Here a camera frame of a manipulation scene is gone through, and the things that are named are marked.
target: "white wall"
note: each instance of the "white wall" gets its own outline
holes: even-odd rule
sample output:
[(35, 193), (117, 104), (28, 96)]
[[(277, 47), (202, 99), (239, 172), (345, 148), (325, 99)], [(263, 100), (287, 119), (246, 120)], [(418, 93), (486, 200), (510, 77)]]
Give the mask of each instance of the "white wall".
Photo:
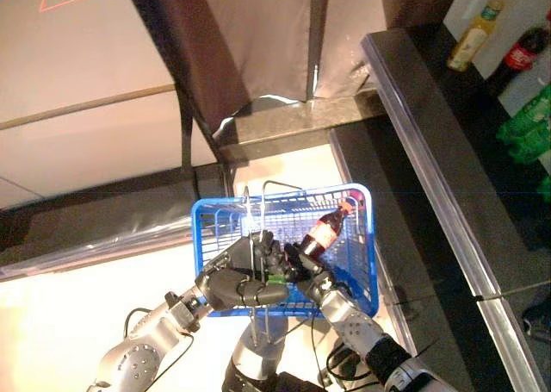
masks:
[[(0, 0), (0, 124), (173, 83), (131, 0), (55, 7), (67, 1)], [(191, 148), (192, 165), (216, 162), (196, 124)], [(181, 154), (174, 91), (0, 129), (0, 208), (175, 168)]]
[(41, 196), (182, 164), (175, 92), (0, 131), (0, 177)]
[(0, 121), (172, 84), (131, 0), (40, 1), (0, 1)]
[[(478, 15), (488, 0), (454, 0), (444, 23), (451, 34), (459, 39), (469, 23)], [(530, 27), (545, 26), (545, 18), (551, 8), (551, 0), (506, 0), (499, 14), (496, 28), (486, 44), (474, 57), (474, 65), (483, 78), (492, 74), (501, 59), (517, 39)], [(532, 70), (516, 77), (499, 97), (509, 115), (514, 115), (533, 96), (537, 95), (551, 79), (551, 49), (539, 55)], [(540, 157), (548, 172), (551, 172), (551, 152)]]

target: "cola bottle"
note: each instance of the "cola bottle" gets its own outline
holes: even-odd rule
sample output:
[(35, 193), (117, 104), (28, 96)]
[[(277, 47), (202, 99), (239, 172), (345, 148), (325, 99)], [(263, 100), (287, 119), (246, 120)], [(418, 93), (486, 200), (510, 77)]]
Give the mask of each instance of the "cola bottle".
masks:
[(531, 69), (538, 53), (549, 43), (547, 28), (530, 28), (503, 57), (498, 68), (486, 80), (488, 93), (497, 97), (519, 73)]
[(322, 216), (302, 240), (300, 249), (307, 256), (317, 260), (335, 242), (343, 227), (344, 218), (352, 209), (352, 205), (344, 201), (335, 211)]

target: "bottle cap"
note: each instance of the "bottle cap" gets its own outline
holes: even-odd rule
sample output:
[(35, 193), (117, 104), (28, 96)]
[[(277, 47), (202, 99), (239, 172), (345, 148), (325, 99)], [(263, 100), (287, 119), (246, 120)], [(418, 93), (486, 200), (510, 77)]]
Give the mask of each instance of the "bottle cap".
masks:
[(342, 201), (340, 204), (338, 204), (344, 211), (346, 211), (348, 214), (352, 212), (354, 207), (352, 207), (352, 204), (346, 201)]

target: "metal rod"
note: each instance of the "metal rod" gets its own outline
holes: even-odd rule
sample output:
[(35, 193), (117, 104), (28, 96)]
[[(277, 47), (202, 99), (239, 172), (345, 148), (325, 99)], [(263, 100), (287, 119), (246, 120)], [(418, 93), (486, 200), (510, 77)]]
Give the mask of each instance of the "metal rod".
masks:
[[(243, 191), (243, 197), (245, 198), (245, 207), (247, 209), (247, 228), (249, 231), (249, 248), (251, 249), (251, 271), (252, 271), (251, 280), (255, 280), (256, 278), (255, 249), (254, 249), (254, 242), (252, 241), (251, 195), (249, 194), (248, 186), (245, 186), (245, 189)], [(251, 333), (252, 333), (252, 343), (255, 347), (257, 347), (258, 336), (257, 336), (257, 309), (256, 308), (251, 308)]]
[[(260, 202), (260, 236), (259, 241), (262, 242), (264, 237), (264, 229), (266, 228), (266, 186), (268, 184), (277, 184), (282, 185), (284, 187), (289, 188), (295, 188), (296, 190), (302, 190), (301, 187), (297, 187), (290, 184), (280, 183), (277, 181), (265, 181), (262, 186), (262, 201)], [(262, 273), (262, 283), (265, 283), (265, 277), (264, 277), (264, 258), (263, 256), (260, 258), (260, 268)], [(265, 306), (265, 313), (264, 313), (264, 325), (266, 326), (266, 338), (268, 339), (268, 342), (270, 342), (269, 338), (269, 304)]]

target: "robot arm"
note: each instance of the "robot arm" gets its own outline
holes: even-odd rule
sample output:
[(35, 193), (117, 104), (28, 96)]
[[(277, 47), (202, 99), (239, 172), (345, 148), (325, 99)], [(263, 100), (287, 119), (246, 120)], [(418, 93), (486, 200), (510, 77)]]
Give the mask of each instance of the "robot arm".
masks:
[(235, 270), (234, 263), (238, 264), (249, 252), (249, 239), (244, 237), (211, 260), (191, 289), (181, 296), (167, 293), (165, 302), (107, 352), (99, 365), (96, 381), (87, 392), (145, 392), (155, 380), (166, 354), (185, 333), (199, 330), (199, 320), (213, 310), (285, 300), (287, 286), (266, 285)]
[(363, 313), (321, 264), (302, 253), (300, 259), (313, 272), (313, 278), (302, 284), (303, 291), (318, 303), (323, 316), (371, 369), (386, 392), (455, 392)]

